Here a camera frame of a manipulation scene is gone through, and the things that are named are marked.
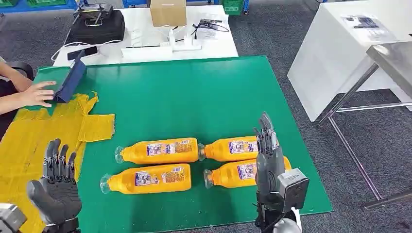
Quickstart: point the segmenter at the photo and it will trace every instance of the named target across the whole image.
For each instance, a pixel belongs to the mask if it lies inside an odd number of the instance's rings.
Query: robotic hand
[[[292,209],[303,207],[309,179],[298,168],[285,171],[282,148],[266,112],[259,123],[261,129],[254,128],[258,148],[255,225],[262,233],[301,233]]]
[[[74,159],[70,155],[66,164],[68,145],[63,145],[59,155],[60,139],[51,141],[44,154],[43,175],[39,181],[29,181],[27,194],[47,224],[43,232],[79,233],[77,214],[82,203],[74,179]]]

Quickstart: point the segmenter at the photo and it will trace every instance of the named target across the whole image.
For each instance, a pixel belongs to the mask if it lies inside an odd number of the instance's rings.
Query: black case
[[[123,40],[124,17],[119,10],[114,10],[101,26],[87,27],[81,18],[72,25],[66,44],[83,42],[91,45],[102,44],[111,40]]]

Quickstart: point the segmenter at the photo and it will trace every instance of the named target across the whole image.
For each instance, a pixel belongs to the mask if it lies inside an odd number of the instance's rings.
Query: plastic bottle
[[[185,191],[191,188],[189,164],[169,164],[130,168],[100,179],[103,193],[144,194]]]
[[[204,151],[203,148],[204,146],[192,137],[144,141],[131,147],[117,147],[115,159],[119,164],[124,161],[135,164],[192,163],[205,158],[205,155],[200,153]]]
[[[285,170],[291,170],[288,158],[283,156]],[[203,177],[206,188],[221,185],[226,188],[237,188],[256,185],[256,159],[227,163],[220,168],[210,171],[205,169]]]
[[[254,159],[258,155],[256,136],[219,139],[205,146],[206,158],[221,162]]]

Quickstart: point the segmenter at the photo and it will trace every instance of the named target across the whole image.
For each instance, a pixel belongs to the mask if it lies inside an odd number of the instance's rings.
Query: gray carpet
[[[240,56],[266,55],[332,202],[334,212],[302,217],[307,233],[410,233],[411,200],[363,211],[373,195],[332,127],[311,123],[287,73],[315,12],[303,0],[253,1],[247,16],[230,17]],[[0,22],[0,54],[35,67],[50,66],[73,17],[71,11],[8,14]],[[360,92],[349,106],[396,102],[389,90]],[[343,133],[383,196],[412,187],[411,113],[406,108],[338,114]],[[186,232],[259,232],[252,223]]]

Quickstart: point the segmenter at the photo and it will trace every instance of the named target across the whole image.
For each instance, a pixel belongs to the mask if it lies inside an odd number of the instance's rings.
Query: green mat
[[[53,80],[67,67],[41,69],[36,80]],[[111,140],[87,143],[79,192],[85,233],[159,232],[255,220],[256,186],[206,189],[203,170],[223,163],[190,164],[192,189],[185,192],[103,194],[99,180],[133,163],[116,164],[117,146],[138,141],[196,137],[204,144],[254,135],[263,111],[271,117],[292,167],[310,178],[302,214],[332,211],[282,91],[263,56],[89,66],[77,93],[96,91],[91,114],[115,113]]]

